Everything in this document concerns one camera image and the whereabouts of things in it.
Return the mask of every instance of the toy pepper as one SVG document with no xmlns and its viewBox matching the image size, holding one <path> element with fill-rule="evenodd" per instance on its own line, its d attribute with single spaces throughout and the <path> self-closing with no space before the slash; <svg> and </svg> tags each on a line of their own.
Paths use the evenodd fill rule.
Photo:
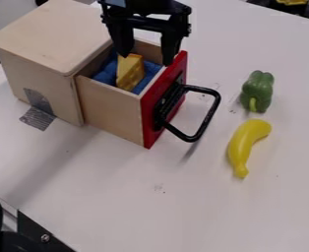
<svg viewBox="0 0 309 252">
<path fill-rule="evenodd" d="M 253 72 L 242 86 L 240 101 L 252 112 L 264 113 L 272 103 L 274 76 L 261 71 Z"/>
</svg>

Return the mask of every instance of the toy banana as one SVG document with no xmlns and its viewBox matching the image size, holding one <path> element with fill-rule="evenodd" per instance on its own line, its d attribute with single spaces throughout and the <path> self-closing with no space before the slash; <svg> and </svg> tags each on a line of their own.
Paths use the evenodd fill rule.
<svg viewBox="0 0 309 252">
<path fill-rule="evenodd" d="M 246 162 L 254 143 L 272 132 L 272 125 L 260 119 L 250 119 L 240 125 L 228 145 L 228 158 L 234 175 L 245 178 L 249 173 Z"/>
</svg>

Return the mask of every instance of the black object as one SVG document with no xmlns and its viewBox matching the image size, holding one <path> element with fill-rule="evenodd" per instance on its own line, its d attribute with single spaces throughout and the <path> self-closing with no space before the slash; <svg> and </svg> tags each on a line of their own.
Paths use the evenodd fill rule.
<svg viewBox="0 0 309 252">
<path fill-rule="evenodd" d="M 18 211 L 18 232 L 2 231 L 0 204 L 0 252 L 74 252 L 50 232 Z"/>
<path fill-rule="evenodd" d="M 193 136 L 186 135 L 185 133 L 181 132 L 176 127 L 174 127 L 173 125 L 171 125 L 169 122 L 166 121 L 166 118 L 173 110 L 175 105 L 179 102 L 181 97 L 188 92 L 202 93 L 212 95 L 215 97 L 215 101 L 213 102 L 211 109 L 207 113 L 197 133 Z M 154 129 L 156 131 L 159 131 L 162 127 L 164 127 L 185 142 L 188 143 L 197 142 L 203 136 L 207 127 L 209 126 L 220 104 L 220 101 L 221 96 L 215 90 L 190 85 L 183 85 L 183 75 L 180 74 L 180 76 L 165 92 L 165 94 L 162 96 L 162 98 L 158 101 L 158 103 L 154 107 Z"/>
<path fill-rule="evenodd" d="M 48 2 L 48 0 L 35 0 L 35 4 L 37 6 L 40 6 L 40 5 L 42 5 L 42 4 L 46 3 L 46 2 Z"/>
<path fill-rule="evenodd" d="M 172 64 L 181 40 L 191 32 L 192 9 L 173 0 L 97 0 L 117 52 L 127 57 L 134 47 L 133 29 L 161 32 L 163 64 Z M 149 14 L 170 15 L 168 20 L 147 18 Z"/>
</svg>

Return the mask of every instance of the red drawer front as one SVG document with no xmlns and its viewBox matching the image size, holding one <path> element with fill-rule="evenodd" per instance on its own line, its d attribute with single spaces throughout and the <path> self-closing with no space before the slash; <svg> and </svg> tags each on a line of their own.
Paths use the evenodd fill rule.
<svg viewBox="0 0 309 252">
<path fill-rule="evenodd" d="M 150 149 L 155 141 L 158 139 L 163 129 L 160 131 L 154 130 L 154 116 L 153 111 L 156 103 L 161 99 L 162 95 L 167 89 L 173 84 L 175 79 L 183 73 L 184 85 L 186 84 L 187 75 L 187 52 L 181 51 L 174 59 L 172 65 L 167 67 L 165 71 L 158 77 L 156 82 L 151 86 L 147 93 L 141 99 L 142 106 L 142 120 L 143 120 L 143 136 L 144 136 L 144 147 Z M 177 103 L 175 108 L 172 110 L 167 120 L 170 121 L 180 105 L 184 101 L 185 97 Z"/>
</svg>

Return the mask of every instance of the black drawer handle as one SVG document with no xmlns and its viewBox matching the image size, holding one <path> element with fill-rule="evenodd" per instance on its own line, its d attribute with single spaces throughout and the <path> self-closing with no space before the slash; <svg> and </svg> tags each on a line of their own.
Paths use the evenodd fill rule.
<svg viewBox="0 0 309 252">
<path fill-rule="evenodd" d="M 188 92 L 202 93 L 206 95 L 211 95 L 215 98 L 215 101 L 213 102 L 211 109 L 207 113 L 197 133 L 193 136 L 186 135 L 185 133 L 181 132 L 176 127 L 174 127 L 172 124 L 166 121 L 167 116 L 169 115 L 171 110 L 174 108 L 174 106 L 178 103 L 180 98 Z M 185 142 L 188 142 L 188 143 L 197 142 L 203 136 L 207 127 L 209 126 L 220 104 L 220 101 L 221 101 L 221 96 L 215 90 L 197 87 L 197 86 L 181 85 L 179 83 L 179 80 L 177 80 L 168 89 L 168 91 L 163 95 L 161 100 L 154 107 L 154 129 L 160 130 L 161 127 L 164 127 L 167 130 L 169 130 L 171 133 L 173 133 L 175 136 L 177 136 L 178 138 L 180 138 L 181 140 Z"/>
</svg>

